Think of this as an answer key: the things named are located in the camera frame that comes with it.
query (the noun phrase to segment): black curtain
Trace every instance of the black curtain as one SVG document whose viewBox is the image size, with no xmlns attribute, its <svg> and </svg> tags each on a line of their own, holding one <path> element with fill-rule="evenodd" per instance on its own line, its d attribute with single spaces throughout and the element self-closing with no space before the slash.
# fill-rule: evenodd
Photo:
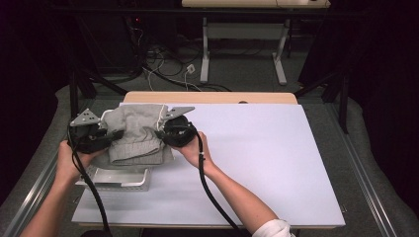
<svg viewBox="0 0 419 237">
<path fill-rule="evenodd" d="M 334 9 L 367 9 L 376 2 L 333 1 Z M 351 67 L 349 95 L 363 116 L 378 165 L 398 195 L 419 214 L 419 24 L 412 1 L 380 1 L 384 18 L 371 42 Z M 309 53 L 299 82 L 315 82 L 335 70 L 352 53 L 359 35 L 354 23 L 326 22 Z"/>
<path fill-rule="evenodd" d="M 54 93 L 67 83 L 39 6 L 37 1 L 5 1 L 0 8 L 0 203 L 31 161 L 54 116 Z"/>
</svg>

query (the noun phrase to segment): forearm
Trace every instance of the forearm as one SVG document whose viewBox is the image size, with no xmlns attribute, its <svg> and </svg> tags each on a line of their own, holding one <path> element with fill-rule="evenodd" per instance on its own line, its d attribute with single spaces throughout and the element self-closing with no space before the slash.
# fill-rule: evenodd
<svg viewBox="0 0 419 237">
<path fill-rule="evenodd" d="M 253 234 L 267 221 L 278 216 L 257 196 L 224 174 L 216 166 L 206 170 L 206 175 L 219 188 L 246 229 Z"/>
<path fill-rule="evenodd" d="M 21 236 L 58 236 L 59 225 L 64 215 L 72 184 L 55 181 L 40 209 Z"/>
</svg>

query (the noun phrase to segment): cable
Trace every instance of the cable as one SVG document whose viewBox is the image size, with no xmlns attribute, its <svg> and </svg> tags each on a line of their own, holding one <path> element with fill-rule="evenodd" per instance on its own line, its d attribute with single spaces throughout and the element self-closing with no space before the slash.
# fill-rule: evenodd
<svg viewBox="0 0 419 237">
<path fill-rule="evenodd" d="M 153 88 L 151 87 L 151 75 L 155 72 L 155 71 L 157 71 L 160 67 L 162 67 L 163 66 L 163 64 L 164 64 L 164 57 L 163 57 L 163 55 L 161 54 L 161 53 L 158 53 L 163 59 L 160 61 L 160 63 L 159 63 L 159 65 L 157 65 L 157 68 L 155 68 L 155 69 L 153 69 L 153 70 L 151 70 L 151 71 L 149 71 L 148 72 L 148 77 L 147 77 L 147 81 L 148 81 L 148 86 L 149 86 L 149 88 L 150 88 L 150 90 L 151 91 L 154 91 L 153 90 Z"/>
<path fill-rule="evenodd" d="M 258 49 L 256 49 L 255 52 L 247 53 L 248 51 L 250 51 L 251 49 L 253 49 L 255 47 L 257 42 L 260 42 L 261 46 Z M 265 48 L 265 44 L 266 44 L 265 40 L 253 39 L 252 40 L 252 45 L 250 45 L 248 48 L 244 49 L 244 51 L 242 51 L 242 52 L 239 52 L 239 53 L 221 52 L 223 49 L 225 49 L 225 46 L 221 46 L 219 49 L 213 49 L 211 51 L 211 53 L 216 54 L 216 55 L 256 55 Z"/>
<path fill-rule="evenodd" d="M 188 60 L 188 61 L 182 61 L 180 58 L 178 58 L 176 55 L 175 55 L 175 52 L 173 52 L 169 47 L 167 47 L 167 46 L 165 46 L 164 45 L 164 43 L 162 43 L 159 39 L 157 39 L 155 36 L 152 36 L 152 35 L 149 35 L 153 40 L 155 40 L 158 44 L 161 44 L 161 45 L 163 45 L 162 47 L 164 48 L 164 51 L 167 51 L 169 54 L 170 54 L 170 56 L 172 57 L 172 58 L 174 58 L 174 59 L 176 59 L 177 61 L 179 61 L 181 64 L 183 64 L 183 65 L 185 65 L 185 64 L 188 64 L 188 63 L 191 63 L 191 62 L 193 62 L 193 61 L 195 61 L 200 55 L 201 55 L 201 50 L 197 50 L 197 54 L 195 54 L 195 56 L 192 58 L 192 59 L 190 59 L 190 60 Z"/>
<path fill-rule="evenodd" d="M 188 91 L 188 82 L 186 81 L 186 75 L 188 75 L 188 71 L 185 72 L 184 78 L 185 78 L 185 87 L 186 91 Z"/>
<path fill-rule="evenodd" d="M 161 57 L 163 57 L 163 58 L 165 59 L 165 61 L 167 60 L 167 59 L 163 56 L 163 54 L 161 54 L 161 53 L 163 53 L 164 51 L 166 51 L 166 49 L 162 49 L 161 47 L 157 47 L 157 48 L 153 49 L 152 51 L 154 51 L 155 55 L 159 54 Z M 171 74 L 163 73 L 163 72 L 160 70 L 160 68 L 158 68 L 158 70 L 157 70 L 157 71 L 158 71 L 160 74 L 164 75 L 164 76 L 176 76 L 176 75 L 178 75 L 178 74 L 180 74 L 180 73 L 182 72 L 183 68 L 184 68 L 184 64 L 183 64 L 182 62 L 180 62 L 179 69 L 178 69 L 176 72 L 174 72 L 174 73 L 171 73 Z"/>
<path fill-rule="evenodd" d="M 93 194 L 93 197 L 95 198 L 96 204 L 99 207 L 99 211 L 101 212 L 101 216 L 102 216 L 102 222 L 104 224 L 104 231 L 111 234 L 111 229 L 109 227 L 109 223 L 108 223 L 108 217 L 106 215 L 105 212 L 105 208 L 104 205 L 102 203 L 101 197 L 99 196 L 98 190 L 96 190 L 95 185 L 93 184 L 92 180 L 90 179 L 89 175 L 87 174 L 86 170 L 84 169 L 83 163 L 80 160 L 80 157 L 77 154 L 77 145 L 74 145 L 73 140 L 71 139 L 70 136 L 70 125 L 67 127 L 67 136 L 68 136 L 68 141 L 70 143 L 70 147 L 72 150 L 72 159 L 73 159 L 73 164 L 76 167 L 76 169 L 80 172 L 84 182 L 87 184 L 87 186 L 90 188 L 90 191 Z"/>
<path fill-rule="evenodd" d="M 214 91 L 216 91 L 216 92 L 222 92 L 221 90 L 219 90 L 218 88 L 216 88 L 216 87 L 212 87 L 212 86 L 206 86 L 206 85 L 197 85 L 199 88 L 208 88 L 208 89 L 212 89 L 212 90 L 214 90 Z"/>
<path fill-rule="evenodd" d="M 111 58 L 109 58 L 109 56 L 104 52 L 104 50 L 99 46 L 99 43 L 96 41 L 95 37 L 93 36 L 92 32 L 90 31 L 89 27 L 87 26 L 86 22 L 84 21 L 83 18 L 78 18 L 77 19 L 78 22 L 80 23 L 80 25 L 82 25 L 82 27 L 84 28 L 84 30 L 89 34 L 90 39 L 92 40 L 92 42 L 94 43 L 94 45 L 96 46 L 96 48 L 101 52 L 101 54 L 103 55 L 103 57 L 108 61 L 108 63 L 113 66 L 114 68 L 116 68 L 117 70 L 128 74 L 127 78 L 124 79 L 118 79 L 118 83 L 122 83 L 128 80 L 132 80 L 134 78 L 137 77 L 138 71 L 134 71 L 133 73 L 129 73 L 125 70 L 120 69 L 112 60 Z"/>
<path fill-rule="evenodd" d="M 151 68 L 149 68 L 148 66 L 143 66 L 142 67 L 144 70 L 147 70 L 147 71 L 152 71 L 152 69 Z M 168 81 L 168 82 L 170 82 L 170 83 L 172 83 L 172 84 L 174 84 L 174 85 L 177 85 L 177 86 L 182 86 L 182 87 L 185 87 L 185 83 L 184 82 L 181 82 L 181 81 L 177 81 L 177 80 L 173 80 L 173 79 L 170 79 L 170 78 L 167 78 L 167 77 L 165 77 L 165 76 L 163 76 L 163 75 L 161 75 L 160 73 L 157 73 L 157 72 L 154 72 L 153 73 L 154 75 L 156 75 L 156 76 L 158 76 L 158 77 L 160 77 L 161 79 L 163 79 L 163 80 L 166 80 L 166 81 Z M 195 84 L 192 84 L 192 83 L 188 83 L 188 85 L 190 85 L 190 86 L 192 86 L 192 88 L 190 88 L 190 89 L 192 89 L 192 90 L 194 90 L 194 91 L 199 91 L 199 92 L 201 92 L 202 90 L 200 89 L 200 88 L 198 88 Z"/>
<path fill-rule="evenodd" d="M 200 137 L 200 135 L 198 134 L 198 132 L 196 131 L 196 135 L 198 138 L 198 145 L 200 148 L 200 156 L 199 156 L 199 170 L 200 170 L 200 178 L 201 178 L 201 183 L 203 184 L 204 190 L 206 191 L 207 196 L 209 197 L 210 201 L 212 202 L 212 204 L 215 206 L 215 208 L 219 211 L 219 213 L 222 215 L 222 217 L 224 217 L 224 219 L 231 225 L 231 227 L 233 227 L 233 229 L 235 229 L 240 236 L 246 236 L 241 230 L 240 228 L 238 228 L 238 226 L 234 223 L 234 221 L 228 216 L 227 213 L 225 213 L 225 211 L 222 209 L 221 205 L 219 205 L 219 203 L 216 201 L 216 199 L 213 197 L 212 193 L 210 192 L 210 189 L 208 187 L 207 181 L 206 181 L 206 177 L 204 174 L 204 161 L 205 161 L 205 157 L 204 157 L 204 146 L 203 146 L 203 141 Z"/>
<path fill-rule="evenodd" d="M 222 85 L 218 85 L 218 84 L 211 84 L 211 83 L 205 83 L 205 84 L 200 84 L 200 85 L 198 85 L 198 87 L 205 87 L 205 86 L 214 86 L 214 87 L 220 87 L 220 88 L 222 88 L 222 89 L 224 89 L 225 91 L 227 91 L 227 92 L 232 92 L 230 89 L 228 89 L 228 88 L 226 88 L 226 87 L 224 87 L 224 86 L 222 86 Z"/>
</svg>

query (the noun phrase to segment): gray cloth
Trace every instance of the gray cloth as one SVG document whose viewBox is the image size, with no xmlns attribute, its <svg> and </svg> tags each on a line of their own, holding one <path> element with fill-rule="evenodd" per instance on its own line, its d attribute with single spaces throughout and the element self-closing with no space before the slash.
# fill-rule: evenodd
<svg viewBox="0 0 419 237">
<path fill-rule="evenodd" d="M 92 165 L 112 170 L 119 169 L 118 166 L 150 167 L 173 160 L 170 147 L 154 132 L 163 122 L 160 117 L 166 113 L 167 106 L 151 104 L 125 105 L 106 113 L 102 127 L 108 132 L 124 130 L 125 133 L 112 143 L 108 154 L 94 159 Z"/>
</svg>

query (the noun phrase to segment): black cord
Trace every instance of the black cord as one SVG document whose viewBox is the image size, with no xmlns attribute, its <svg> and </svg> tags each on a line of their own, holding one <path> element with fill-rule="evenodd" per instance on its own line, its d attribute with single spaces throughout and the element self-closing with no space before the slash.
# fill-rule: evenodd
<svg viewBox="0 0 419 237">
<path fill-rule="evenodd" d="M 201 54 L 202 54 L 202 51 L 200 50 L 200 49 L 195 49 L 195 48 L 191 48 L 191 49 L 193 49 L 193 50 L 196 50 L 197 51 L 197 53 L 192 57 L 192 58 L 190 58 L 189 60 L 187 60 L 187 61 L 182 61 L 179 57 L 177 57 L 175 54 L 176 54 L 176 52 L 173 52 L 173 50 L 172 49 L 170 49 L 169 47 L 167 47 L 166 45 L 164 45 L 164 43 L 161 43 L 160 42 L 160 40 L 159 39 L 157 39 L 157 38 L 155 38 L 154 36 L 152 36 L 152 35 L 150 35 L 150 37 L 153 39 L 153 40 L 155 40 L 158 44 L 160 44 L 161 46 L 159 46 L 158 48 L 159 49 L 163 49 L 163 50 L 161 50 L 160 51 L 160 53 L 162 53 L 162 52 L 167 52 L 167 53 L 169 53 L 169 55 L 173 58 L 173 59 L 175 59 L 175 60 L 177 60 L 180 64 L 182 64 L 182 65 L 185 65 L 185 64 L 188 64 L 188 63 L 191 63 L 191 62 L 193 62 L 193 61 L 195 61 Z"/>
<path fill-rule="evenodd" d="M 109 57 L 108 55 L 104 52 L 104 50 L 99 46 L 99 43 L 96 41 L 95 37 L 93 36 L 92 32 L 90 31 L 89 27 L 87 26 L 86 22 L 84 21 L 83 18 L 79 17 L 77 18 L 77 21 L 79 22 L 79 24 L 85 29 L 85 31 L 89 34 L 90 39 L 92 40 L 92 42 L 94 43 L 94 45 L 98 48 L 98 50 L 101 52 L 101 54 L 104 56 L 104 58 L 108 61 L 108 63 L 115 67 L 117 70 L 128 74 L 127 78 L 123 78 L 123 79 L 117 79 L 115 80 L 114 83 L 123 83 L 132 79 L 135 79 L 138 76 L 138 73 L 140 74 L 140 62 L 136 62 L 135 64 L 135 70 L 133 72 L 127 72 L 126 69 L 121 69 L 119 66 L 117 66 Z"/>
<path fill-rule="evenodd" d="M 228 88 L 226 88 L 226 87 L 224 87 L 222 85 L 218 85 L 218 84 L 204 83 L 204 84 L 200 84 L 200 85 L 197 85 L 197 86 L 198 87 L 201 87 L 201 86 L 203 86 L 203 87 L 206 87 L 206 86 L 220 87 L 220 88 L 224 89 L 227 92 L 232 92 L 230 89 L 228 89 Z"/>
<path fill-rule="evenodd" d="M 237 40 L 241 40 L 241 39 L 234 39 L 234 40 L 230 40 L 229 42 L 237 41 Z M 261 46 L 258 49 L 256 49 L 255 52 L 248 53 L 248 51 L 250 51 L 251 49 L 253 49 L 255 47 L 257 42 L 260 42 Z M 221 46 L 219 49 L 213 49 L 211 52 L 213 54 L 216 54 L 216 55 L 257 55 L 259 52 L 261 52 L 265 48 L 265 44 L 266 44 L 265 40 L 253 39 L 252 40 L 252 45 L 250 45 L 250 47 L 248 47 L 247 49 L 245 49 L 244 51 L 239 52 L 239 53 L 220 52 L 225 48 L 225 46 Z"/>
<path fill-rule="evenodd" d="M 212 86 L 197 85 L 197 87 L 198 87 L 198 88 L 208 88 L 208 89 L 212 89 L 212 90 L 214 90 L 214 91 L 216 91 L 216 92 L 222 92 L 222 91 L 221 91 L 221 90 L 219 90 L 218 88 L 216 88 L 216 87 L 212 87 Z"/>
<path fill-rule="evenodd" d="M 92 180 L 90 179 L 89 175 L 87 174 L 86 170 L 84 169 L 83 164 L 81 163 L 80 157 L 77 154 L 77 144 L 74 145 L 73 140 L 71 139 L 71 136 L 70 136 L 69 126 L 67 128 L 67 136 L 68 136 L 68 141 L 70 143 L 70 147 L 71 147 L 71 150 L 72 150 L 73 163 L 74 163 L 74 160 L 77 162 L 77 165 L 74 163 L 74 166 L 80 172 L 82 178 L 84 179 L 84 182 L 90 188 L 90 191 L 92 192 L 93 197 L 95 198 L 96 204 L 98 205 L 99 211 L 101 212 L 102 222 L 104 224 L 104 231 L 111 234 L 111 229 L 110 229 L 109 223 L 108 223 L 108 217 L 106 215 L 105 208 L 104 208 L 104 205 L 102 203 L 101 197 L 99 196 L 98 190 L 96 190 L 95 185 L 93 184 Z"/>
<path fill-rule="evenodd" d="M 228 216 L 228 214 L 225 213 L 225 211 L 222 209 L 221 205 L 219 205 L 219 203 L 215 200 L 212 193 L 210 192 L 210 189 L 209 189 L 209 186 L 207 184 L 206 177 L 205 177 L 205 174 L 204 174 L 204 161 L 205 161 L 206 158 L 204 157 L 203 141 L 201 140 L 201 137 L 197 132 L 196 132 L 196 134 L 197 134 L 197 138 L 198 138 L 198 145 L 199 145 L 199 148 L 200 148 L 200 156 L 199 156 L 200 178 L 201 178 L 201 182 L 203 183 L 204 190 L 206 191 L 207 196 L 209 197 L 212 204 L 219 211 L 219 213 L 222 215 L 222 217 L 224 217 L 224 219 L 231 225 L 231 227 L 233 227 L 233 229 L 235 229 L 239 233 L 240 236 L 246 236 L 240 230 L 240 228 L 238 228 L 238 226 L 234 223 L 234 221 Z"/>
<path fill-rule="evenodd" d="M 145 69 L 145 70 L 147 70 L 147 71 L 153 71 L 148 65 L 144 65 L 143 66 L 143 68 Z M 178 81 L 174 81 L 174 80 L 170 80 L 169 78 L 167 78 L 167 77 L 165 77 L 165 76 L 163 76 L 163 75 L 161 75 L 160 73 L 158 73 L 158 72 L 156 72 L 156 71 L 154 71 L 153 72 L 153 74 L 154 75 L 156 75 L 157 77 L 160 77 L 161 79 L 163 79 L 163 80 L 165 80 L 165 81 L 167 81 L 167 82 L 170 82 L 170 83 L 172 83 L 172 84 L 174 84 L 174 85 L 177 85 L 177 86 L 181 86 L 181 87 L 185 87 L 185 83 L 184 82 L 178 82 Z M 191 89 L 191 90 L 193 90 L 193 91 L 199 91 L 197 88 L 195 88 L 195 87 L 190 87 L 189 89 Z"/>
</svg>

